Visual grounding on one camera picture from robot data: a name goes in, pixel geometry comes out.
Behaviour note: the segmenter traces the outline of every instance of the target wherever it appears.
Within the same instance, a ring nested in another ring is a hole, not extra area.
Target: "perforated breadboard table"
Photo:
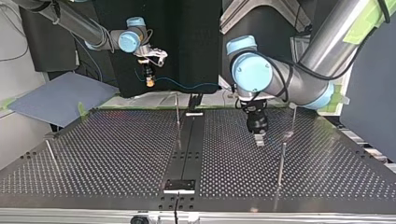
[[[0,172],[0,207],[149,211],[396,214],[395,174],[326,119],[267,110],[256,147],[234,109],[184,117],[174,110],[99,110]],[[288,140],[282,187],[280,148]],[[195,194],[163,194],[193,179]]]

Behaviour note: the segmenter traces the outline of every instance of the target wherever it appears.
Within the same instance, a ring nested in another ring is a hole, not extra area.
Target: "light blue robot joint cap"
[[[329,82],[326,91],[323,92],[323,94],[321,94],[321,96],[319,96],[317,100],[315,100],[311,104],[303,105],[303,107],[313,110],[321,109],[322,107],[329,104],[333,94],[334,94],[334,84]]]
[[[131,26],[146,26],[145,20],[141,17],[132,17],[126,20],[126,25]]]
[[[263,91],[271,83],[273,69],[263,57],[254,53],[244,53],[233,63],[233,80],[245,91]]]
[[[123,51],[133,53],[140,47],[139,36],[132,31],[126,31],[120,35],[119,46]]]
[[[236,39],[230,40],[227,43],[227,55],[232,54],[240,49],[257,47],[256,40],[254,39],[253,35],[243,35]]]

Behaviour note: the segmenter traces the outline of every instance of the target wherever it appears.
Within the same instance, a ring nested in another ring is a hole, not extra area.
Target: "white wall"
[[[18,7],[10,0],[0,2],[8,3],[18,11]],[[22,30],[12,12],[6,9],[6,13]],[[22,54],[26,44],[26,39],[0,13],[0,60]],[[0,62],[0,104],[44,83],[43,74],[35,72],[29,52],[20,59]],[[44,134],[49,132],[50,126],[47,123],[0,110],[0,169],[41,143]]]

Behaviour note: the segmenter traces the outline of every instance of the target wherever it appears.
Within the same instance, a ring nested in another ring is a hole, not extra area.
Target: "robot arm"
[[[153,65],[162,67],[167,53],[160,49],[152,49],[149,32],[145,21],[141,17],[133,17],[126,21],[126,30],[115,30],[109,32],[97,22],[85,17],[73,9],[70,4],[62,0],[13,0],[20,7],[29,11],[40,13],[51,20],[54,24],[61,25],[64,29],[77,35],[85,41],[92,50],[121,49],[127,53],[133,53],[143,65],[143,71],[148,86],[153,86]]]
[[[309,109],[319,109],[330,102],[334,85],[329,80],[339,77],[338,70],[356,49],[361,49],[344,38],[368,2],[339,1],[297,65],[260,54],[251,35],[227,44],[231,73],[242,108],[248,114],[250,132],[265,135],[268,130],[262,107],[266,102],[259,95],[262,91]]]

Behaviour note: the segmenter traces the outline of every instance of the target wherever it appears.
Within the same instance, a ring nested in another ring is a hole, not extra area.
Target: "black backdrop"
[[[218,83],[221,0],[96,0],[93,6],[99,22],[110,30],[125,29],[130,17],[145,19],[147,27],[154,30],[150,44],[169,55],[165,66],[156,69],[157,77],[172,78],[186,87]],[[135,56],[117,50],[109,58],[123,97],[146,91],[212,93],[217,89],[207,85],[187,90],[167,80],[148,88],[134,73],[136,69],[141,76]]]

